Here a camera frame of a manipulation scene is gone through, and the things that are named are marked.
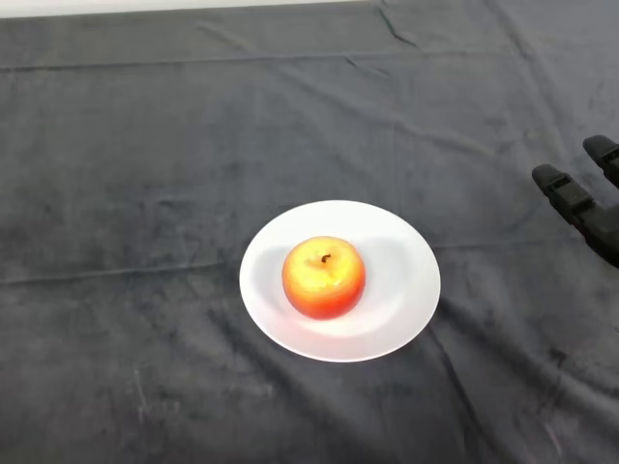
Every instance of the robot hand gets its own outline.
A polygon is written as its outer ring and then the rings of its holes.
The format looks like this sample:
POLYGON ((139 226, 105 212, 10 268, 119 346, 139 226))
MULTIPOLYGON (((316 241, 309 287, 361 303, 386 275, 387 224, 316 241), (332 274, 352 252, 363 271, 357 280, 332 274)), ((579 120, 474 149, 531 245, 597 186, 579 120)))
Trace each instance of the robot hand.
MULTIPOLYGON (((603 135, 594 135, 582 146, 619 189, 619 144, 603 135)), ((619 268, 619 205, 607 210, 601 208, 572 176, 549 164, 533 169, 533 180, 552 207, 578 229, 587 244, 606 262, 619 268)))

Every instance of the table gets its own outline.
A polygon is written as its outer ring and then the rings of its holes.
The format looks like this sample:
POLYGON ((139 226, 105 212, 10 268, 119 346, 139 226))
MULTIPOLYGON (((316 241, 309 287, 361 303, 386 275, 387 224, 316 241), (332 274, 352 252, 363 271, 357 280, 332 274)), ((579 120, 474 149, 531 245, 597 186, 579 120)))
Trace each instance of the table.
POLYGON ((598 200, 615 0, 416 0, 0 21, 0 462, 614 463, 619 271, 530 178, 598 200), (268 220, 375 204, 442 296, 382 359, 268 339, 268 220))

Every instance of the red and yellow apple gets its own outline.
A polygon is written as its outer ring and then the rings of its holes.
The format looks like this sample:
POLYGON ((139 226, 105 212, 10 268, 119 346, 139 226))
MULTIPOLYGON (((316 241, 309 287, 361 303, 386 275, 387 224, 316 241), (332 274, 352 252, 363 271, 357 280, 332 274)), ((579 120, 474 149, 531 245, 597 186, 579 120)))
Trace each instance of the red and yellow apple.
POLYGON ((314 237, 288 253, 281 280, 286 298, 299 312, 314 319, 331 319, 361 299, 366 267, 346 240, 314 237))

